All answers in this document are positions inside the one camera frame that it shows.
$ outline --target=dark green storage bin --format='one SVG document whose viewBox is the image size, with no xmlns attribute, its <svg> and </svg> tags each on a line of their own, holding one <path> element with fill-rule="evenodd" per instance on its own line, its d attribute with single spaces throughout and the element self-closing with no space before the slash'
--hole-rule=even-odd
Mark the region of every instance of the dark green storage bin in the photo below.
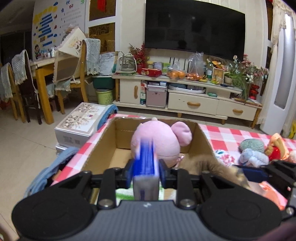
<svg viewBox="0 0 296 241">
<path fill-rule="evenodd" d="M 95 76 L 93 77 L 93 85 L 95 89 L 109 89 L 115 88 L 115 79 L 111 76 Z"/>
</svg>

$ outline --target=tiled floor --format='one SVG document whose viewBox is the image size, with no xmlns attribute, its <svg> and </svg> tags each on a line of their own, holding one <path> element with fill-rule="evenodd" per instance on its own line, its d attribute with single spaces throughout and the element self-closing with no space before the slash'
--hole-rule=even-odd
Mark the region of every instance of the tiled floor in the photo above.
<svg viewBox="0 0 296 241">
<path fill-rule="evenodd" d="M 65 105 L 66 115 L 76 104 Z M 172 112 L 148 111 L 140 109 L 120 108 L 122 114 L 141 115 L 157 118 L 176 118 Z M 11 211 L 22 198 L 26 188 L 34 177 L 49 166 L 56 157 L 55 126 L 66 116 L 53 112 L 55 123 L 39 125 L 32 118 L 30 123 L 15 121 L 11 110 L 0 110 L 0 233 L 5 232 L 10 240 L 17 239 L 17 234 L 11 221 Z M 194 115 L 183 115 L 201 124 L 222 126 L 220 120 Z M 226 128 L 252 131 L 243 121 L 228 119 Z"/>
</svg>

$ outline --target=light green trash bin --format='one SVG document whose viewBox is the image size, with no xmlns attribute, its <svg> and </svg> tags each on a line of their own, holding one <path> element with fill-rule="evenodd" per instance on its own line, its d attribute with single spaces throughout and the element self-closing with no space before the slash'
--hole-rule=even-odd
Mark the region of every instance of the light green trash bin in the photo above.
<svg viewBox="0 0 296 241">
<path fill-rule="evenodd" d="M 98 103 L 101 105 L 109 105 L 113 103 L 113 91 L 109 89 L 96 89 Z"/>
</svg>

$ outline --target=orange plush toy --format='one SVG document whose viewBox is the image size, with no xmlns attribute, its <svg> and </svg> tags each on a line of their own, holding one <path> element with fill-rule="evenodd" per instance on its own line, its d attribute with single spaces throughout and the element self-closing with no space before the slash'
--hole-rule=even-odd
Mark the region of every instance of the orange plush toy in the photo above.
<svg viewBox="0 0 296 241">
<path fill-rule="evenodd" d="M 283 138 L 280 134 L 275 133 L 268 143 L 264 154 L 269 157 L 269 161 L 272 160 L 287 160 L 289 158 L 289 150 L 285 146 Z"/>
</svg>

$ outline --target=gray gripper base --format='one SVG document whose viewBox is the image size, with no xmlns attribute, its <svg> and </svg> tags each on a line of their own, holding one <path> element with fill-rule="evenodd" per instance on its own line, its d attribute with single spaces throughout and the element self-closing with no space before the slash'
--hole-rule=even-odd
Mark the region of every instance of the gray gripper base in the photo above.
<svg viewBox="0 0 296 241">
<path fill-rule="evenodd" d="M 82 232 L 64 241 L 211 241 L 225 240 L 210 232 L 194 211 L 173 201 L 121 201 L 99 211 Z"/>
</svg>

